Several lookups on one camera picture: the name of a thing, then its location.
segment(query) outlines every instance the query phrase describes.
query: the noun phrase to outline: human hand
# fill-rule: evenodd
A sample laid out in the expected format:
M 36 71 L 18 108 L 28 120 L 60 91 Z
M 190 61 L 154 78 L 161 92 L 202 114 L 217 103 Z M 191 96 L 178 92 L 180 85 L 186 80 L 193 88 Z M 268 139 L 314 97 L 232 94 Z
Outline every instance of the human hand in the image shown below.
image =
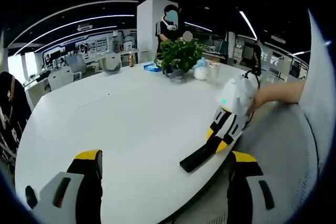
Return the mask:
M 12 102 L 13 99 L 14 99 L 14 93 L 12 92 L 11 95 L 9 96 L 8 100 L 9 100 L 10 102 Z
M 254 95 L 253 102 L 251 106 L 247 110 L 248 115 L 252 115 L 258 108 L 260 108 L 264 104 L 264 96 L 263 93 L 258 89 Z

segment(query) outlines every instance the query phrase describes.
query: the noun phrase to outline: cable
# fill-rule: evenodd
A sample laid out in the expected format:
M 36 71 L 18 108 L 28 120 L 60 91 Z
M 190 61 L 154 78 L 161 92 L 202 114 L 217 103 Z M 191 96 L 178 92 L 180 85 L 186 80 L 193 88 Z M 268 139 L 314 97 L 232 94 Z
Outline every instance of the cable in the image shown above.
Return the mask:
M 248 70 L 245 74 L 243 74 L 244 78 L 248 79 L 247 75 L 248 75 L 249 73 L 254 74 L 254 76 L 255 76 L 256 79 L 257 79 L 258 89 L 260 89 L 260 81 L 259 81 L 259 79 L 258 79 L 258 76 L 257 76 L 254 72 L 252 72 L 252 70 Z M 249 122 L 252 120 L 253 116 L 254 116 L 254 112 L 252 113 L 251 117 L 247 120 L 247 122 L 244 124 L 242 130 L 244 130 L 244 129 L 246 128 L 246 126 L 247 126 L 247 125 L 249 124 Z

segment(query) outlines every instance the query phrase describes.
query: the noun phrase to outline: computer monitor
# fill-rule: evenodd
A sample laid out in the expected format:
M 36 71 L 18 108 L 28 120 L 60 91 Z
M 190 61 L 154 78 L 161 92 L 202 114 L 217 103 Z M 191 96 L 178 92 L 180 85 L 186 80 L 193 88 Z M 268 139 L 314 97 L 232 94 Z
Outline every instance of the computer monitor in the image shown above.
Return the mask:
M 227 54 L 227 44 L 227 41 L 222 40 L 218 50 L 220 54 Z
M 65 52 L 72 52 L 76 50 L 76 44 L 71 43 L 65 46 Z
M 52 54 L 50 54 L 50 61 L 56 60 L 59 57 L 61 57 L 61 51 L 58 50 L 56 52 L 53 52 Z

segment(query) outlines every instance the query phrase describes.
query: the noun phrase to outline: face mask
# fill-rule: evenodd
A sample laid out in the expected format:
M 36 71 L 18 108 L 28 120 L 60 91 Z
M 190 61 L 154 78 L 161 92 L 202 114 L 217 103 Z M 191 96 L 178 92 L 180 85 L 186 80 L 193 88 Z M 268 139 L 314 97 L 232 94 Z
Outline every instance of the face mask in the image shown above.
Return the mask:
M 161 18 L 161 20 L 164 22 L 164 24 L 167 26 L 167 29 L 169 31 L 176 31 L 177 30 L 177 26 L 174 25 L 168 25 L 168 23 L 164 20 L 164 17 Z

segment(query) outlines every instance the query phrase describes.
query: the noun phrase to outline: green plant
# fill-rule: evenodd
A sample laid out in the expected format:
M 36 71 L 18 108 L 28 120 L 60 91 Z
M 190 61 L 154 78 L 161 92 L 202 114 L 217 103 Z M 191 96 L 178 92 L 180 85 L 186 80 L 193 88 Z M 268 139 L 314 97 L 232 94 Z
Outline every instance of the green plant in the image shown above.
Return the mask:
M 161 53 L 157 53 L 155 63 L 163 70 L 182 69 L 186 73 L 202 57 L 204 46 L 193 39 L 191 41 L 171 41 L 161 42 Z

